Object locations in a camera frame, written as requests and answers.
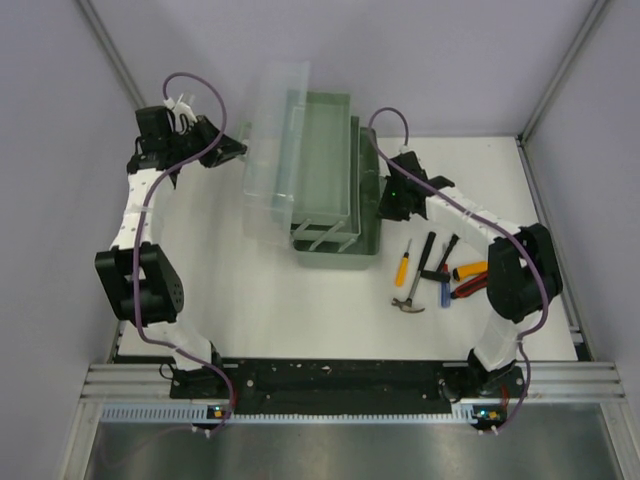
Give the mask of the translucent green tool box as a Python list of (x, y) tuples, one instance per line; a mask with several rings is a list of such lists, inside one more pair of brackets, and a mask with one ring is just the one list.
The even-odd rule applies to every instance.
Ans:
[(313, 91), (307, 62), (259, 83), (243, 178), (243, 232), (306, 268), (366, 270), (380, 251), (379, 160), (347, 93)]

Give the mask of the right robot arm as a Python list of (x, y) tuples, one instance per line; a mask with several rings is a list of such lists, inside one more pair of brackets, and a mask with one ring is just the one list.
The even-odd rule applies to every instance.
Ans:
[(467, 357), (466, 380), (476, 394), (498, 389), (521, 353), (523, 340), (547, 321), (551, 301), (563, 290), (549, 230), (514, 223), (467, 198), (449, 179), (429, 178), (413, 151), (386, 161), (379, 212), (384, 219), (419, 215), (456, 235), (486, 256), (489, 319)]

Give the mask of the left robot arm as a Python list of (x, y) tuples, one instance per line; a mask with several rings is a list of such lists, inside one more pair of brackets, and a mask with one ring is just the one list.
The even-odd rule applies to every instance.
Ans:
[(216, 396), (226, 387), (227, 374), (213, 344), (180, 320), (184, 287), (160, 240), (181, 162), (194, 157), (215, 168), (244, 155), (247, 147), (183, 99), (139, 109), (136, 122), (121, 225), (109, 248), (96, 254), (94, 266), (116, 318), (131, 323), (145, 343), (168, 349), (180, 370), (194, 371), (197, 390)]

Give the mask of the small black mallet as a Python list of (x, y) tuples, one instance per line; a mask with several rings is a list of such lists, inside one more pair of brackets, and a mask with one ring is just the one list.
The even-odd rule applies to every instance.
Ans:
[(454, 247), (458, 243), (460, 237), (457, 234), (453, 234), (449, 240), (449, 242), (444, 246), (442, 255), (440, 260), (436, 266), (435, 270), (422, 270), (420, 273), (420, 278), (435, 281), (439, 283), (448, 283), (451, 279), (451, 275), (445, 271), (445, 264)]

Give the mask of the orange black utility knife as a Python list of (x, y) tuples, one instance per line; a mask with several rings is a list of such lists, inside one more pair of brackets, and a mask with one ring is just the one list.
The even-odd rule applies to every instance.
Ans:
[(456, 282), (461, 282), (467, 278), (475, 277), (486, 273), (488, 270), (488, 262), (480, 261), (471, 264), (458, 266), (452, 270), (452, 277)]

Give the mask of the orange handled screwdriver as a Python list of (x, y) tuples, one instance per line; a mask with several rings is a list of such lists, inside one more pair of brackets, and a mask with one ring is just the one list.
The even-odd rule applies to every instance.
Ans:
[(409, 239), (407, 242), (406, 248), (403, 252), (403, 255), (400, 259), (400, 263), (396, 272), (396, 276), (394, 280), (394, 285), (396, 287), (402, 287), (406, 281), (411, 245), (412, 245), (412, 240)]

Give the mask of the blue handled screwdriver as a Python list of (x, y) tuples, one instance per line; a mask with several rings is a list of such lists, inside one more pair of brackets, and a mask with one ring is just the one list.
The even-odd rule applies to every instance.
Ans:
[(449, 308), (450, 301), (450, 284), (448, 282), (442, 282), (440, 284), (440, 306), (442, 308)]

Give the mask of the red handled pliers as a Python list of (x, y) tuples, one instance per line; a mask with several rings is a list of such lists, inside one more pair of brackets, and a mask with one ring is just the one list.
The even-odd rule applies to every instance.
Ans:
[(485, 289), (488, 285), (488, 273), (483, 272), (480, 275), (475, 276), (471, 280), (458, 286), (450, 293), (450, 299), (456, 300), (461, 298), (468, 298), (471, 295)]

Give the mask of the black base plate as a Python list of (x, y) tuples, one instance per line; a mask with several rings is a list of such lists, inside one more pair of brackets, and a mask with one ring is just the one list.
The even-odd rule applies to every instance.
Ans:
[(467, 382), (468, 362), (226, 358), (222, 374), (171, 370), (170, 396), (234, 401), (238, 414), (433, 414), (468, 399), (518, 397), (514, 365), (489, 391)]

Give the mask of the aluminium frame rail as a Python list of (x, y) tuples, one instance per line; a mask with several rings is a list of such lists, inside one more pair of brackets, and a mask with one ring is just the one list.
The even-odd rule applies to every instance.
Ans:
[(498, 396), (529, 401), (591, 403), (620, 401), (626, 394), (616, 367), (607, 362), (517, 363), (508, 372), (482, 382), (464, 362), (392, 360), (233, 359), (221, 374), (209, 369), (179, 373), (167, 365), (96, 364), (90, 366), (81, 397), (94, 401), (217, 399), (229, 379), (240, 397), (274, 392), (412, 390), (428, 400), (456, 392), (461, 399)]

